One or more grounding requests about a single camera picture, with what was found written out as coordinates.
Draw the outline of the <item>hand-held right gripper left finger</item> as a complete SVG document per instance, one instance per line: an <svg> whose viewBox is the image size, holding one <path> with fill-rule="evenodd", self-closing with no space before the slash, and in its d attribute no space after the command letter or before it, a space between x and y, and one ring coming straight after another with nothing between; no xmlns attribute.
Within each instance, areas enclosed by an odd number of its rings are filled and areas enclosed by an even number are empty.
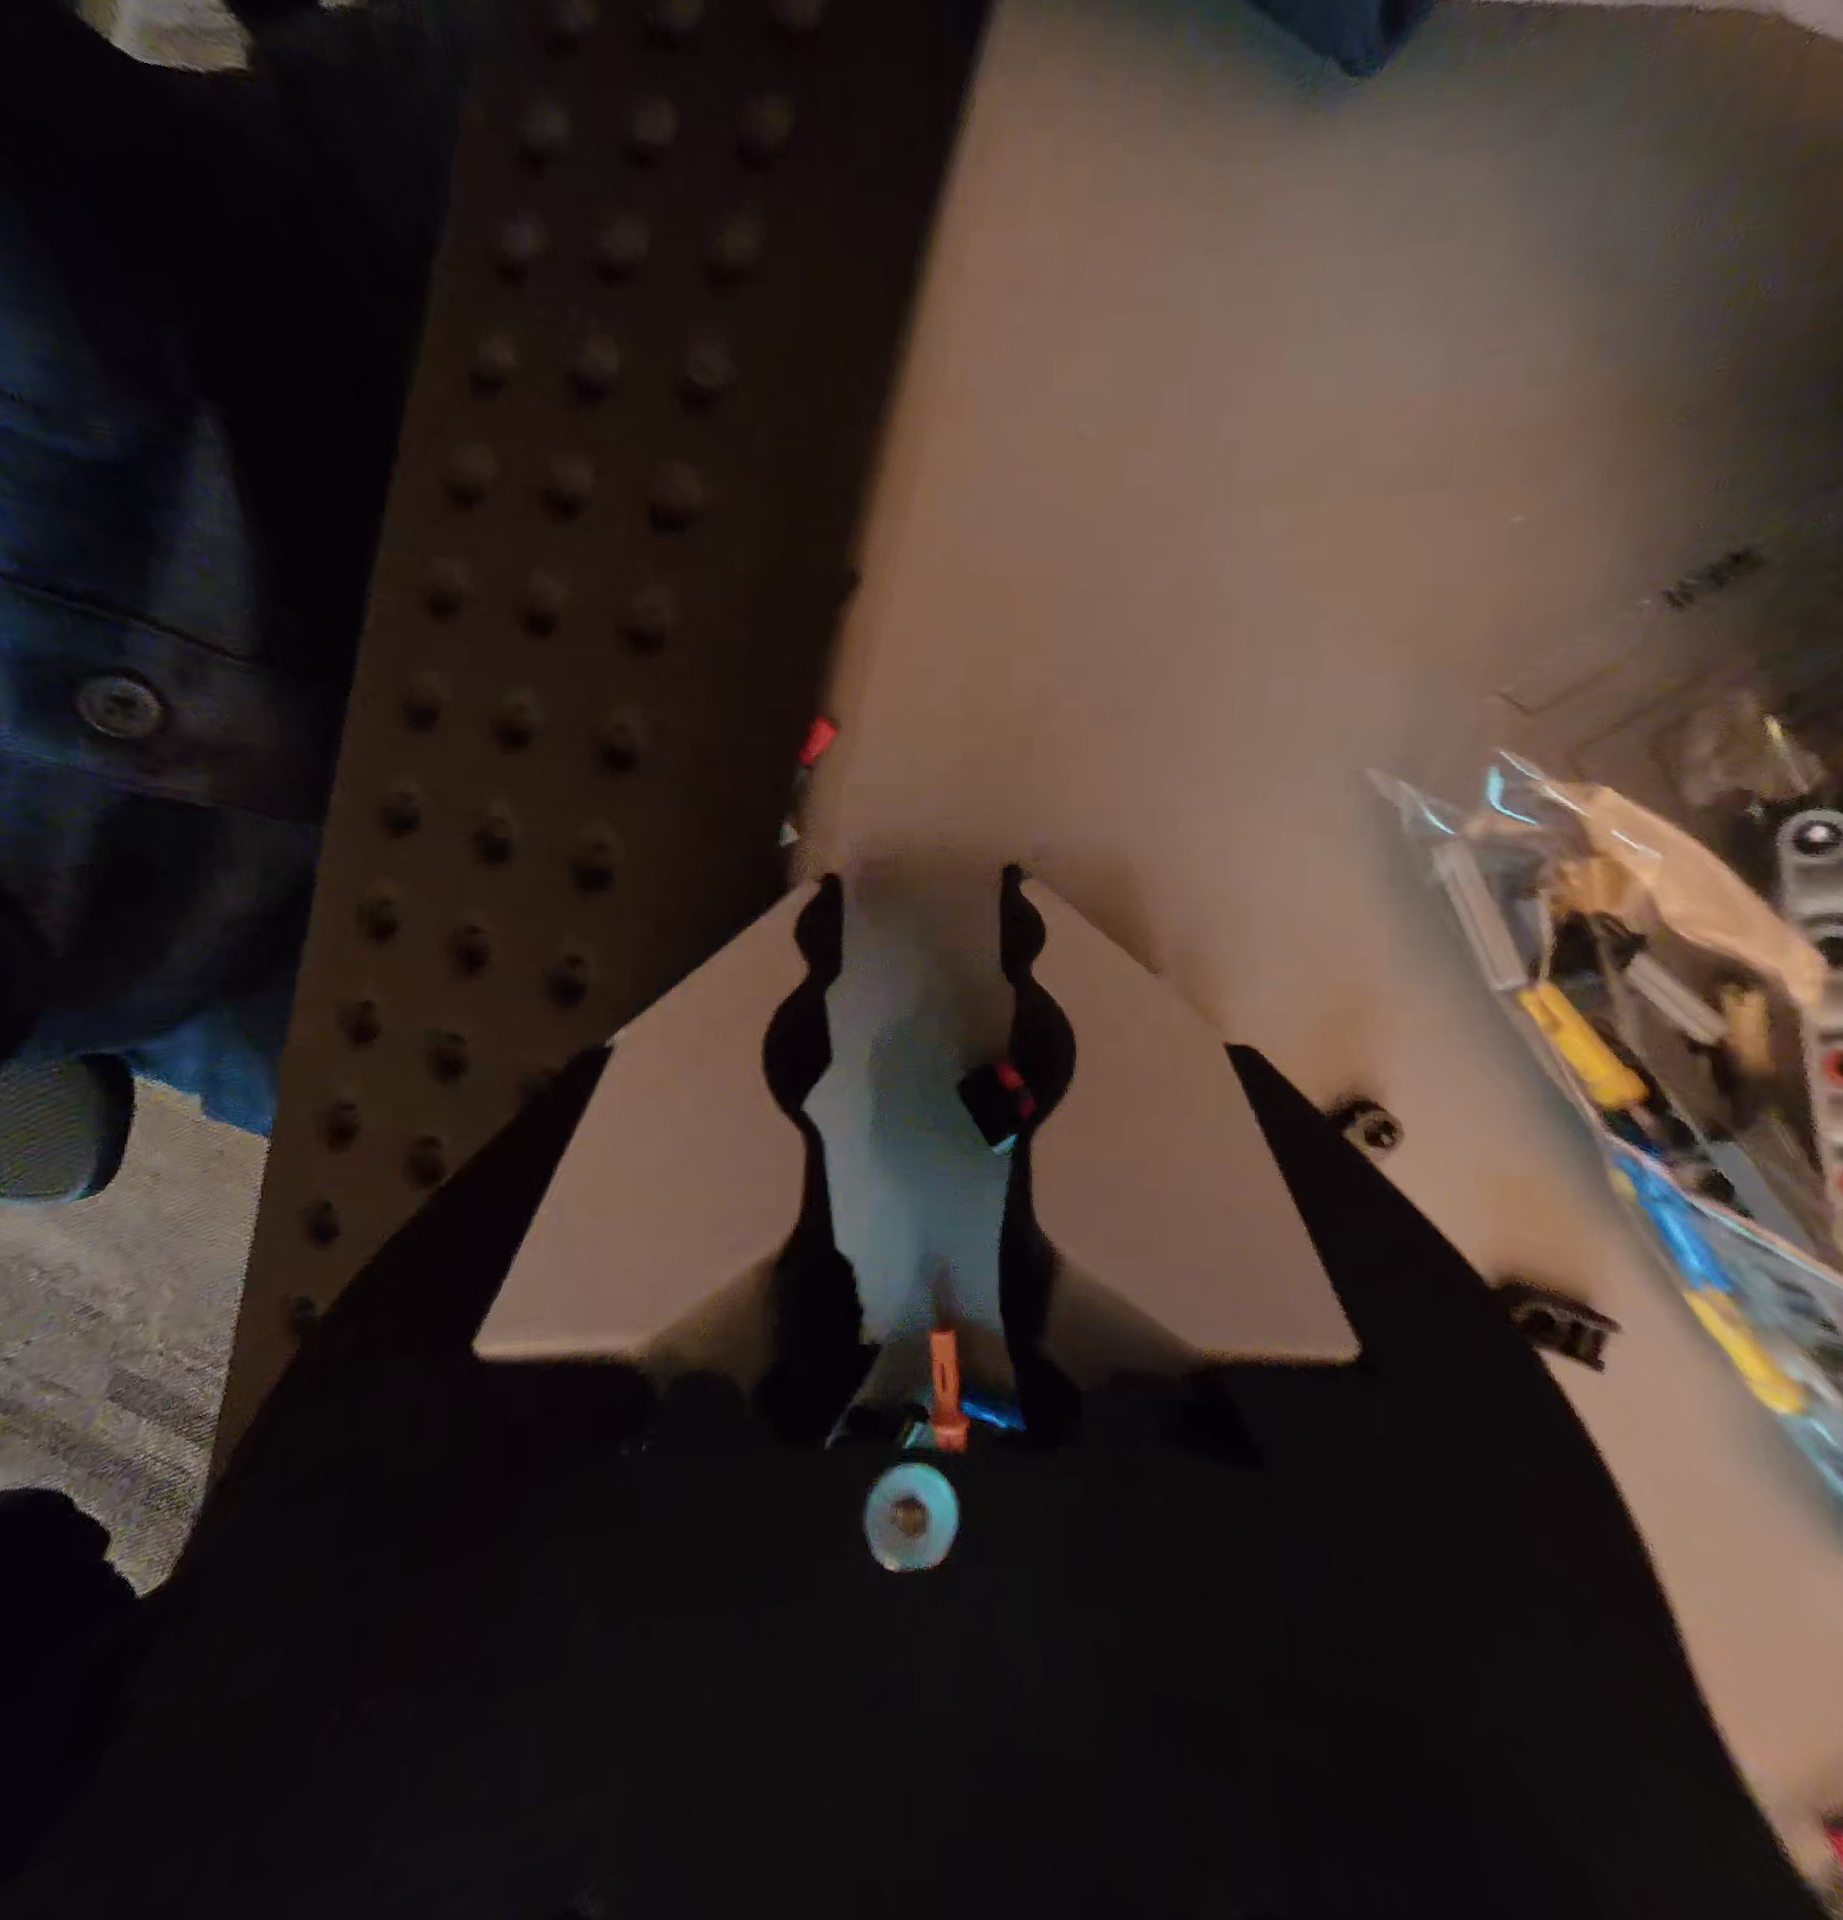
<svg viewBox="0 0 1843 1920"><path fill-rule="evenodd" d="M838 880L794 886L609 1040L493 1307L493 1364L614 1361L759 1378L807 1205L807 1093L767 1066L777 1020L827 1035Z"/></svg>

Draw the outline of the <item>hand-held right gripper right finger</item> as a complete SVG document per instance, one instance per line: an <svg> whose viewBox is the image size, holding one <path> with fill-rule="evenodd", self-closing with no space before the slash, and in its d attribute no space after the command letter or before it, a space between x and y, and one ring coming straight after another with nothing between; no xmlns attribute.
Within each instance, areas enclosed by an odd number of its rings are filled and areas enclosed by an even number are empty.
<svg viewBox="0 0 1843 1920"><path fill-rule="evenodd" d="M1065 1374L1344 1366L1362 1341L1216 1024L1051 884L1003 871L1033 1347Z"/></svg>

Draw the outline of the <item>black lego piece, red pins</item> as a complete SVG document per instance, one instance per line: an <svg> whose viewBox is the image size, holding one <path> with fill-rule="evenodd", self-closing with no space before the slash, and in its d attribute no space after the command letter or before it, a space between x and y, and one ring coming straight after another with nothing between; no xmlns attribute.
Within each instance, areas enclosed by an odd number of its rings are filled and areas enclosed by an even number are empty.
<svg viewBox="0 0 1843 1920"><path fill-rule="evenodd" d="M956 1093L990 1154L1007 1154L1037 1118L1037 1096L1011 1061L971 1066Z"/></svg>

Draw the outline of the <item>black perforated pad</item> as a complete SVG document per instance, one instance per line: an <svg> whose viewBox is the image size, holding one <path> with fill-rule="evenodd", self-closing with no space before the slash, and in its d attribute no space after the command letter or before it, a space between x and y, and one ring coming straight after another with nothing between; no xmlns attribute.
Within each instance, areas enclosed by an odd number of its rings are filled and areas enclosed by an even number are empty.
<svg viewBox="0 0 1843 1920"><path fill-rule="evenodd" d="M777 894L990 3L515 3L463 110L215 1435Z"/></svg>

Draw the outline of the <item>black office chair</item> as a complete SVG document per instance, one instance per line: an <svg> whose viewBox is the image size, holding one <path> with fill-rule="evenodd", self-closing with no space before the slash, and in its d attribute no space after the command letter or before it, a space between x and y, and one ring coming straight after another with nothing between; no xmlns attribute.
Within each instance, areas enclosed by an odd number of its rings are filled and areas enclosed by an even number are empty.
<svg viewBox="0 0 1843 1920"><path fill-rule="evenodd" d="M70 1203L117 1178L136 1124L136 1076L97 1054L0 1069L0 1203Z"/></svg>

